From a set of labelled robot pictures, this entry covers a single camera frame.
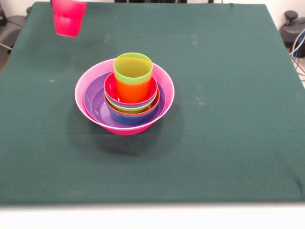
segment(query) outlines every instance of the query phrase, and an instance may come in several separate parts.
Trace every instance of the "pink cup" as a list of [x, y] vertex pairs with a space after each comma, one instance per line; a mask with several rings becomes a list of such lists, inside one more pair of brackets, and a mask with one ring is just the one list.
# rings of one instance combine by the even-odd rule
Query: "pink cup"
[[87, 4], [73, 0], [53, 0], [52, 6], [56, 33], [60, 36], [77, 37]]

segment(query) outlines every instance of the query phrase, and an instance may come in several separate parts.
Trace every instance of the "table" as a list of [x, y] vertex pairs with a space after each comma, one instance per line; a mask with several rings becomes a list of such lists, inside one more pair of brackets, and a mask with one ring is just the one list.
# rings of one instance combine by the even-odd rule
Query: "table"
[[[74, 88], [130, 51], [176, 96], [147, 131], [117, 136], [86, 120]], [[91, 3], [69, 39], [35, 3], [0, 78], [0, 204], [300, 202], [304, 105], [264, 5]]]

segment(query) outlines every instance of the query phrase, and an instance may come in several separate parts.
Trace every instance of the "bowl rim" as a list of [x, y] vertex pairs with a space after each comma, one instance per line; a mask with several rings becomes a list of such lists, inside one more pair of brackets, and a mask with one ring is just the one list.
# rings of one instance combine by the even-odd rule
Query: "bowl rim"
[[154, 84], [156, 85], [156, 89], [155, 89], [154, 92], [153, 92], [153, 96], [149, 97], [148, 99], [146, 99], [146, 100], [144, 100], [144, 101], [142, 101], [142, 102], [133, 103], [133, 104], [124, 103], [124, 102], [118, 101], [118, 100], [112, 98], [112, 97], [107, 93], [107, 90], [106, 90], [106, 87], [105, 87], [107, 80], [109, 80], [111, 77], [114, 77], [114, 78], [115, 78], [114, 73], [110, 73], [110, 74], [106, 77], [106, 79], [105, 79], [105, 81], [104, 81], [104, 92], [107, 94], [107, 96], [110, 98], [110, 100], [113, 101], [113, 102], [114, 102], [115, 104], [117, 104], [118, 106], [120, 106], [120, 105], [122, 105], [122, 106], [142, 106], [142, 105], [146, 105], [146, 104], [147, 104], [148, 102], [150, 102], [150, 100], [151, 100], [153, 97], [155, 97], [155, 95], [157, 94], [157, 91], [158, 91], [158, 83], [157, 83], [157, 80], [152, 76], [151, 81], [149, 82], [149, 85], [152, 84], [152, 83], [154, 83]]
[[115, 109], [118, 109], [119, 110], [119, 108], [120, 109], [126, 109], [126, 110], [130, 110], [130, 111], [133, 111], [133, 110], [144, 110], [146, 107], [148, 107], [154, 100], [155, 100], [155, 98], [157, 97], [157, 93], [156, 93], [156, 95], [148, 102], [148, 103], [146, 103], [146, 104], [144, 104], [144, 105], [141, 105], [141, 106], [128, 106], [128, 107], [126, 107], [126, 106], [121, 106], [121, 105], [117, 105], [116, 103], [114, 103], [109, 97], [108, 97], [108, 95], [106, 94], [106, 93], [104, 93], [104, 95], [105, 95], [105, 97], [106, 97], [106, 99], [108, 100], [108, 102], [110, 102], [111, 103], [111, 105], [112, 106], [114, 106], [115, 107]]
[[157, 97], [153, 100], [153, 102], [156, 100], [155, 105], [153, 105], [153, 107], [151, 107], [149, 110], [147, 110], [147, 111], [142, 111], [142, 112], [139, 112], [139, 113], [125, 113], [125, 112], [122, 112], [122, 111], [119, 111], [119, 110], [115, 109], [115, 108], [113, 107], [113, 105], [109, 103], [109, 101], [107, 100], [105, 94], [104, 94], [104, 100], [105, 100], [105, 103], [108, 105], [108, 107], [111, 108], [114, 112], [116, 112], [116, 113], [118, 113], [118, 114], [121, 114], [121, 115], [124, 115], [124, 116], [138, 117], [138, 116], [145, 115], [145, 114], [149, 113], [150, 111], [153, 111], [153, 110], [156, 109], [156, 107], [158, 106], [159, 101], [160, 101], [160, 91], [159, 91], [159, 89], [158, 89], [158, 91], [157, 91]]
[[[138, 125], [138, 126], [131, 126], [131, 127], [114, 127], [114, 126], [110, 126], [110, 125], [106, 125], [104, 123], [100, 123], [100, 122], [97, 122], [95, 121], [92, 117], [90, 117], [90, 115], [86, 112], [85, 109], [81, 109], [81, 106], [80, 106], [80, 103], [77, 99], [77, 92], [79, 90], [79, 87], [81, 85], [81, 78], [84, 77], [85, 75], [89, 74], [94, 68], [98, 67], [100, 64], [105, 64], [106, 62], [113, 62], [115, 60], [115, 58], [113, 59], [108, 59], [108, 60], [105, 60], [105, 61], [102, 61], [102, 62], [99, 62], [97, 64], [95, 64], [94, 66], [92, 66], [91, 68], [89, 68], [87, 71], [85, 71], [83, 73], [83, 75], [79, 78], [78, 82], [76, 83], [76, 86], [75, 86], [75, 91], [74, 91], [74, 99], [75, 99], [75, 102], [77, 104], [77, 107], [79, 108], [79, 110], [82, 112], [82, 114], [88, 118], [89, 120], [91, 120], [92, 122], [96, 123], [97, 125], [100, 125], [106, 129], [110, 129], [110, 130], [117, 130], [117, 131], [135, 131], [135, 130], [139, 130], [139, 129], [142, 129], [142, 128], [148, 128], [149, 126], [151, 126], [152, 124], [154, 124], [156, 121], [158, 121], [160, 118], [162, 118], [168, 111], [169, 109], [171, 108], [172, 104], [173, 104], [173, 101], [174, 101], [174, 98], [175, 98], [175, 87], [174, 87], [174, 84], [173, 84], [173, 81], [170, 77], [170, 75], [166, 72], [166, 70], [164, 70], [162, 67], [160, 67], [159, 65], [154, 64], [154, 66], [157, 66], [161, 69], [162, 72], [164, 72], [167, 77], [170, 79], [170, 85], [172, 86], [172, 89], [173, 89], [173, 97], [172, 99], [170, 100], [169, 104], [168, 104], [168, 107], [166, 109], [163, 110], [163, 112], [158, 116], [156, 117], [155, 119], [151, 120], [150, 122], [148, 123], [145, 123], [145, 124], [142, 124], [142, 125]], [[84, 95], [84, 92], [82, 93], [82, 98], [81, 98], [81, 103], [83, 103], [83, 95]]]

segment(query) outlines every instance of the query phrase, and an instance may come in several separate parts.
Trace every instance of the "stacked bowls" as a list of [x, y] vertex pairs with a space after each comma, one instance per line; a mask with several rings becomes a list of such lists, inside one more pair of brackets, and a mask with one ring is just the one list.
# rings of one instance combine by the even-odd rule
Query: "stacked bowls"
[[[133, 80], [126, 83], [122, 81], [124, 78], [117, 77], [126, 74], [122, 72], [120, 57], [139, 56], [147, 67], [142, 73], [149, 76], [138, 74], [134, 78], [140, 78], [140, 82], [136, 83]], [[130, 62], [127, 66], [127, 73], [136, 71]], [[173, 99], [174, 86], [168, 73], [139, 53], [126, 53], [96, 64], [81, 76], [75, 87], [75, 101], [80, 111], [92, 122], [118, 135], [146, 130], [167, 113]]]
[[104, 99], [112, 118], [125, 125], [149, 121], [160, 100], [157, 81], [152, 77], [152, 61], [130, 52], [117, 57], [113, 68], [104, 82]]

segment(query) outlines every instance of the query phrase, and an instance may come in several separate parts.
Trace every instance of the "yellow-green cup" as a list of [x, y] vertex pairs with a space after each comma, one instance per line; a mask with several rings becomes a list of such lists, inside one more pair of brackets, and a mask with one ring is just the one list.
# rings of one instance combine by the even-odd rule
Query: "yellow-green cup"
[[152, 77], [153, 62], [144, 54], [137, 52], [124, 53], [114, 63], [115, 78], [122, 83], [142, 84]]

